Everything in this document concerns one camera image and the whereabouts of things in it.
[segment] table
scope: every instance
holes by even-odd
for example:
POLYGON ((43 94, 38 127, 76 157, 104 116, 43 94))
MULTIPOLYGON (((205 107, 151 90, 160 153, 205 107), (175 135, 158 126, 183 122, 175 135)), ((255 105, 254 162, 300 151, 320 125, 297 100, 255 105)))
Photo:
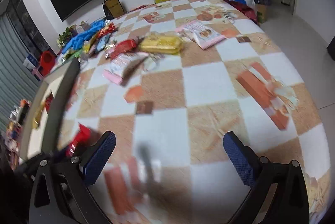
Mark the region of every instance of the table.
MULTIPOLYGON (((78 77, 64 114, 59 146, 71 140, 78 123, 102 133, 113 131, 117 145, 104 170, 132 155, 141 158, 141 147, 161 163, 164 199, 172 207, 150 208, 141 201, 135 206, 139 223, 225 223, 249 191, 218 136, 219 129, 232 130, 258 155, 278 163, 300 162, 311 223, 315 222, 327 206, 330 190, 326 135, 303 79, 260 27, 223 0, 173 0, 114 19, 119 29, 113 36, 123 41, 153 31, 173 34, 176 27, 197 17, 221 34, 245 35, 251 42, 230 38, 205 51, 187 43, 182 55, 166 56, 154 71, 144 72, 140 66, 125 87, 102 76, 108 61, 100 53, 78 77), (215 16, 222 11, 232 12, 235 20, 215 16), (154 23, 143 19, 153 12, 160 15, 154 23), (236 81, 253 62, 295 91, 299 105, 286 130, 280 131, 236 81), (128 104, 123 98, 135 85, 144 90, 141 100, 153 101, 152 115, 136 115, 136 103, 128 104)), ((118 223, 103 174, 91 190, 113 223, 118 223)), ((265 203, 263 215, 269 201, 265 203)))

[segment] metal screw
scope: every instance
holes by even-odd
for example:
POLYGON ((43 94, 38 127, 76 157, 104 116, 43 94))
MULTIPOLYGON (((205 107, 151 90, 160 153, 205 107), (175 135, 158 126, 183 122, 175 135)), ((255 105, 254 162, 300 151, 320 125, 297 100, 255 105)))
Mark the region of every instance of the metal screw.
POLYGON ((72 158, 71 158, 71 162, 72 162, 73 164, 76 164, 77 162, 79 162, 79 157, 77 157, 77 156, 72 157, 72 158))
POLYGON ((298 167, 299 166, 299 162, 296 161, 296 160, 293 160, 292 161, 292 165, 295 166, 295 167, 298 167))
POLYGON ((47 163, 48 163, 47 160, 42 160, 42 161, 40 162, 40 166, 46 166, 47 163))
POLYGON ((263 164, 267 164, 267 163, 269 162, 269 159, 268 159, 267 157, 264 157, 264 156, 260 157, 259 160, 260 160, 261 163, 263 163, 263 164))

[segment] tiled floor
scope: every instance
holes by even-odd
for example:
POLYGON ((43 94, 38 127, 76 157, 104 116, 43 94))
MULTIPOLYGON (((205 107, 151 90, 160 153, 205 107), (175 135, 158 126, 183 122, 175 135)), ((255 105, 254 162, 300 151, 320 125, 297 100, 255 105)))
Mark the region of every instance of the tiled floor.
MULTIPOLYGON (((292 16, 284 5, 270 7, 268 20, 261 28, 295 66, 319 109, 335 182, 335 61, 327 53, 327 43, 301 18, 292 16)), ((335 183, 331 184, 330 198, 335 198, 335 183)))

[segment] red chair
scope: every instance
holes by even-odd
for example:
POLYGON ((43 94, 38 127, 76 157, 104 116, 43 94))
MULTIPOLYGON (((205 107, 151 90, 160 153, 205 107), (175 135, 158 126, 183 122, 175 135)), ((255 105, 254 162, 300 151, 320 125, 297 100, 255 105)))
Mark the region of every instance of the red chair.
POLYGON ((50 73, 52 67, 55 65, 56 58, 49 51, 44 51, 40 58, 40 65, 42 66, 41 75, 46 76, 50 73))

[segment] open cardboard box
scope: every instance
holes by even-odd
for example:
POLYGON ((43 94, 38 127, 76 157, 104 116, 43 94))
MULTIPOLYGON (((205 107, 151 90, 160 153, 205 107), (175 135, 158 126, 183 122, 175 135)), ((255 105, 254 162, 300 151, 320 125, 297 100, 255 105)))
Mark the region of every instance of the open cardboard box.
POLYGON ((79 61, 72 59, 42 80, 23 126, 19 152, 23 160, 28 160, 42 151, 48 153, 56 148, 65 105, 79 72, 79 61), (33 129, 32 122, 35 112, 50 91, 52 91, 54 99, 50 104, 49 113, 47 114, 44 109, 40 126, 33 129))

